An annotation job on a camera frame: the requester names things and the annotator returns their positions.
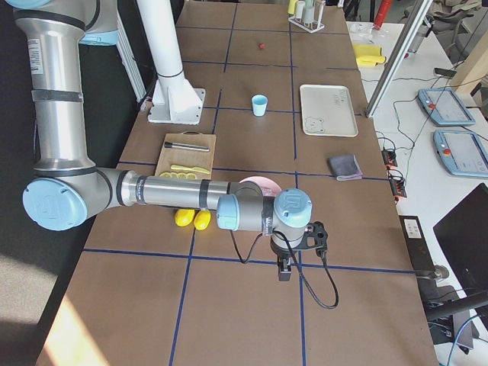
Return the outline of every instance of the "red bottle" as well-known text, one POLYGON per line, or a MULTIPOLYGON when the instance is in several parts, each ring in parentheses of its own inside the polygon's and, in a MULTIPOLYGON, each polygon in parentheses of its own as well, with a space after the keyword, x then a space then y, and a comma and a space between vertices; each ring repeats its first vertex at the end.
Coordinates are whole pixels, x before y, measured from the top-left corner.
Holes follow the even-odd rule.
POLYGON ((380 5, 380 9, 376 14, 376 18, 374 19, 373 28, 377 31, 381 29, 381 26, 384 23, 385 18, 388 15, 388 11, 390 10, 392 0, 383 0, 380 5))

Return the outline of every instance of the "white desk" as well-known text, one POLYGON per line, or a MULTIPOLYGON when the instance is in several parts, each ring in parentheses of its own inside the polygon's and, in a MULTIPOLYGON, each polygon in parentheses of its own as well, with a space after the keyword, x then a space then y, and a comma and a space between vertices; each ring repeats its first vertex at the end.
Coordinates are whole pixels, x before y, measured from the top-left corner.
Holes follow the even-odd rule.
MULTIPOLYGON (((403 24, 384 24, 380 31, 373 31, 369 35, 367 34, 367 30, 371 29, 371 24, 369 23, 348 23, 348 27, 352 42, 370 42, 381 46, 383 54, 388 58, 400 35, 403 24)), ((452 64, 435 38, 435 35, 431 34, 422 42, 417 54, 410 54, 402 62, 394 79, 431 79, 435 77, 433 73, 434 67, 450 69, 452 64)), ((369 100, 384 67, 381 65, 372 68, 360 67, 359 69, 363 79, 364 90, 369 100)), ((412 143, 398 132, 398 123, 395 117, 393 103, 395 101, 410 101, 414 99, 417 91, 421 88, 431 88, 433 86, 443 87, 446 83, 446 79, 439 79, 438 81, 393 81, 374 113, 373 117, 376 130, 394 141, 397 148, 410 148, 412 143)), ((460 97, 468 107, 475 106, 471 96, 460 95, 460 97)), ((396 206, 398 214, 419 217, 434 263, 444 265, 449 269, 451 276, 440 282, 439 286, 450 284, 456 289, 461 288, 435 238, 433 226, 479 183, 484 181, 488 184, 488 179, 456 178, 445 170, 437 157, 432 140, 432 133, 438 127, 428 120, 422 128, 426 119, 426 113, 417 100, 409 103, 396 103, 396 109, 400 118, 400 129, 412 140, 415 140, 418 136, 409 161, 408 175, 406 172, 410 151, 405 149, 396 151, 398 169, 404 175, 407 175, 406 194, 408 196, 407 199, 401 200, 396 206)), ((477 121, 470 129, 482 136, 488 136, 488 124, 483 115, 478 109, 470 109, 470 112, 477 121)), ((460 127, 449 128, 461 130, 460 127)), ((385 143, 387 148, 392 147, 388 141, 384 142, 383 140, 379 140, 379 142, 381 146, 385 143)), ((488 149, 488 143, 483 141, 483 144, 488 149)), ((481 338, 486 339, 488 332, 481 321, 477 319, 474 324, 480 331, 481 338)), ((451 344, 436 346, 436 352, 440 362, 447 362, 450 348, 451 344)), ((468 356, 459 350, 454 352, 451 366, 482 365, 486 364, 486 360, 488 360, 488 345, 480 341, 475 341, 474 350, 468 356)))

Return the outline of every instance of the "light blue joint cover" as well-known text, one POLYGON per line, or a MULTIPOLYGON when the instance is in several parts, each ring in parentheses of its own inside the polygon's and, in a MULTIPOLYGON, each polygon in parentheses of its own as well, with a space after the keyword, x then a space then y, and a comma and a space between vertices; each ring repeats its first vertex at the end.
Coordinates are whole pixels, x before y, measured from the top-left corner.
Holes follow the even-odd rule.
POLYGON ((217 225, 236 231, 239 227, 239 202, 235 194, 226 194, 217 202, 217 225))
POLYGON ((88 210, 82 196, 53 178, 32 181, 25 188, 22 201, 29 217, 49 230, 67 230, 87 219, 88 210))
POLYGON ((51 0, 5 0, 14 8, 19 9, 35 9, 50 2, 51 0))
POLYGON ((112 32, 87 33, 79 42, 88 46, 113 46, 118 41, 119 31, 113 30, 112 32))
POLYGON ((274 212, 289 227, 304 227, 312 217, 312 201, 297 188, 286 189, 275 198, 274 212))

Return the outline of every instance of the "light blue cup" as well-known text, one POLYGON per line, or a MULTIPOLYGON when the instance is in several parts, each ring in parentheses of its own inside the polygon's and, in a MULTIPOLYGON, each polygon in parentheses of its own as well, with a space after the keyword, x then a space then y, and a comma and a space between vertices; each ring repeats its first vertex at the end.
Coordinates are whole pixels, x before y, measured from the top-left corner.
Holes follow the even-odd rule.
POLYGON ((256 117, 261 117, 265 115, 266 106, 268 105, 268 99, 264 95, 255 95, 251 99, 252 102, 252 113, 256 117))

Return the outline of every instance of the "white tray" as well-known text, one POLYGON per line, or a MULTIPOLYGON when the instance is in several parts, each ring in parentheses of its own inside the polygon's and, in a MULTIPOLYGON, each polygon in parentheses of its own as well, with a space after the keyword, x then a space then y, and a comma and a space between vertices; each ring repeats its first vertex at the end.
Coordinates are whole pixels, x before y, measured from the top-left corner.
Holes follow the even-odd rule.
POLYGON ((302 127, 313 136, 354 137, 358 126, 345 86, 302 85, 302 127))

